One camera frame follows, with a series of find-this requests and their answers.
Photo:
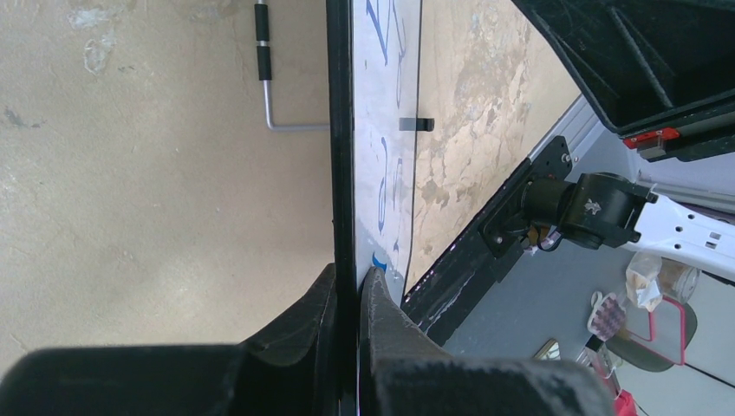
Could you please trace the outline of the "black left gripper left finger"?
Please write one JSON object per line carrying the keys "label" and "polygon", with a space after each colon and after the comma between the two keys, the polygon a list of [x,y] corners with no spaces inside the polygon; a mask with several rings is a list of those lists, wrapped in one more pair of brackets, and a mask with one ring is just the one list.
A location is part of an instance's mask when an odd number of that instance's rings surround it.
{"label": "black left gripper left finger", "polygon": [[335,266],[236,344],[49,348],[1,381],[4,415],[333,415]]}

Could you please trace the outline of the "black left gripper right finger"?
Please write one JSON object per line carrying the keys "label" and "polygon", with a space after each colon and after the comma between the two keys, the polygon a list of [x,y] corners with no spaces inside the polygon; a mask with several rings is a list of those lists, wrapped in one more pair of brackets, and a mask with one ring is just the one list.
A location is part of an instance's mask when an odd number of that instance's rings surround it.
{"label": "black left gripper right finger", "polygon": [[448,354],[394,303],[385,272],[361,287],[361,415],[612,415],[613,400],[569,361]]}

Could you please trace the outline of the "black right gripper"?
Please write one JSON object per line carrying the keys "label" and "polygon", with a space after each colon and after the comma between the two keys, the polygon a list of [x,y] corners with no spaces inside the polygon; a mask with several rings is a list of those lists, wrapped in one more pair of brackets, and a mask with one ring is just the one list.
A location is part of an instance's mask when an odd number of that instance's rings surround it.
{"label": "black right gripper", "polygon": [[692,162],[734,152],[732,1],[514,4],[605,127],[637,133],[622,143],[641,158]]}

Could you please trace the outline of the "black framed whiteboard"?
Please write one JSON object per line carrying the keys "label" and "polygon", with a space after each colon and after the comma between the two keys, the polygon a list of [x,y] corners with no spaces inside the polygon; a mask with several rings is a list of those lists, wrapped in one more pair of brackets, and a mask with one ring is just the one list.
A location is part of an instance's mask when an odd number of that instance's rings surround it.
{"label": "black framed whiteboard", "polygon": [[401,304],[413,248],[423,4],[329,1],[328,104],[340,415],[356,415],[363,280]]}

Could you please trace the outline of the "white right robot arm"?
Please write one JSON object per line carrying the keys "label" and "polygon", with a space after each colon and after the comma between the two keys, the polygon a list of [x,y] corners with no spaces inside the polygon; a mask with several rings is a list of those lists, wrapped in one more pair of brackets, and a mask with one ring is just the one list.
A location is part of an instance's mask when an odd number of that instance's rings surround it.
{"label": "white right robot arm", "polygon": [[[520,1],[602,124],[656,162],[734,149],[731,1]],[[524,215],[567,240],[733,277],[734,228],[612,173],[538,179]]]}

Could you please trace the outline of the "black base beam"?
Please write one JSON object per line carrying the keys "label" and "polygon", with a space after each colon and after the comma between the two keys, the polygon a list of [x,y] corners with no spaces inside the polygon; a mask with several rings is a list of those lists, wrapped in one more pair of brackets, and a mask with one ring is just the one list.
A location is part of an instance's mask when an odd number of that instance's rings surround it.
{"label": "black base beam", "polygon": [[565,179],[572,170],[565,137],[547,140],[526,158],[442,252],[407,295],[402,309],[442,346],[495,284],[504,279],[524,249],[528,234],[521,199],[537,179]]}

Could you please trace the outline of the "patterned phone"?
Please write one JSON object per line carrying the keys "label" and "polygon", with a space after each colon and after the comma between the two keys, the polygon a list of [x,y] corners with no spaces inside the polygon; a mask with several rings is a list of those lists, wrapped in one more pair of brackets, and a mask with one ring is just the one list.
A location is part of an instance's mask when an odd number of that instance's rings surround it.
{"label": "patterned phone", "polygon": [[547,340],[535,353],[534,358],[542,361],[558,361],[561,359],[560,344],[556,339]]}

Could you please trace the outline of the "purple patterned cloth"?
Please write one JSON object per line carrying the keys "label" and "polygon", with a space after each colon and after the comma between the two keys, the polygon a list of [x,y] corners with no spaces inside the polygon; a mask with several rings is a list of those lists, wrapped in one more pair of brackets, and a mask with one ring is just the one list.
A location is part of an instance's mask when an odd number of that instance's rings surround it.
{"label": "purple patterned cloth", "polygon": [[591,312],[587,330],[605,342],[613,338],[624,326],[626,310],[617,299],[616,293],[603,294],[596,291],[590,298]]}

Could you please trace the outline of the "pink 3d printed part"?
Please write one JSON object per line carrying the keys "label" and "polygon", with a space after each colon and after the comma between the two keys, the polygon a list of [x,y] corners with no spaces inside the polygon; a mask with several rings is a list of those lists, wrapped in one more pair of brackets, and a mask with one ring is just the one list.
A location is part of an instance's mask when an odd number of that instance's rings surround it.
{"label": "pink 3d printed part", "polygon": [[626,390],[621,390],[615,398],[614,410],[616,416],[638,416],[635,400]]}

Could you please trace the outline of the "clear jar labelled clean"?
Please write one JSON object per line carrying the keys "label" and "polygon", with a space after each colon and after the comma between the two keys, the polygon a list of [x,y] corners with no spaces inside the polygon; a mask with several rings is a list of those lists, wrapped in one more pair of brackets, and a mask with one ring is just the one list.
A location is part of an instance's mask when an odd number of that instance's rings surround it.
{"label": "clear jar labelled clean", "polygon": [[700,269],[662,258],[658,275],[661,294],[678,303],[687,304],[696,290],[700,273]]}

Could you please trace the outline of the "pink framed tablet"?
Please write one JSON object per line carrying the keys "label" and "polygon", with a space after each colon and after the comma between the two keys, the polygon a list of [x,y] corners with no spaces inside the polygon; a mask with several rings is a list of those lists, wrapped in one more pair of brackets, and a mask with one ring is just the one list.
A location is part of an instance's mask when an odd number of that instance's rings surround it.
{"label": "pink framed tablet", "polygon": [[621,357],[651,373],[686,364],[686,349],[698,329],[693,308],[665,297],[652,312],[633,306],[627,309]]}

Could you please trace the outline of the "aluminium frame rail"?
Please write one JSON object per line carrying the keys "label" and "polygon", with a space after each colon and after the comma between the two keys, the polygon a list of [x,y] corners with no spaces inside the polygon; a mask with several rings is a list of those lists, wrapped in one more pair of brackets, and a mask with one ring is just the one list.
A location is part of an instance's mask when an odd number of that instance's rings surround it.
{"label": "aluminium frame rail", "polygon": [[538,159],[556,136],[563,136],[566,140],[566,153],[562,161],[575,166],[605,132],[605,126],[588,100],[579,95],[532,149],[529,159],[531,161]]}

